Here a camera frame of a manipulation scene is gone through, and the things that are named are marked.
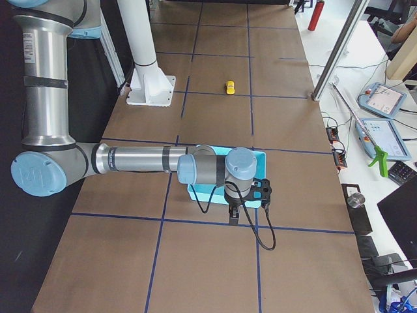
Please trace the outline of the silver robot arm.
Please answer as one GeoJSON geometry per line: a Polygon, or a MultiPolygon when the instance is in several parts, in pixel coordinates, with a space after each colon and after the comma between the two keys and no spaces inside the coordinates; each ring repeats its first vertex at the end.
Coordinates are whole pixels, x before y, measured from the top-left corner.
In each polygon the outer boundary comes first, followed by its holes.
{"type": "Polygon", "coordinates": [[[87,176],[108,172],[175,172],[180,183],[223,187],[229,222],[260,198],[257,160],[244,147],[217,155],[212,147],[110,147],[78,143],[68,130],[67,38],[101,35],[99,1],[13,1],[23,35],[24,152],[11,164],[14,182],[33,196],[51,196],[87,176]]]}

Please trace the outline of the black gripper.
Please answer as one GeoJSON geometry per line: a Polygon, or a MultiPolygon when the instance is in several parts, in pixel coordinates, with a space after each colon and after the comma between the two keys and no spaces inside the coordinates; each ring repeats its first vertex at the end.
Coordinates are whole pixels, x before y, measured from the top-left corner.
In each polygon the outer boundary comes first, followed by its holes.
{"type": "Polygon", "coordinates": [[[229,203],[229,224],[231,226],[238,226],[242,202],[236,198],[228,198],[227,202],[229,203]]]}

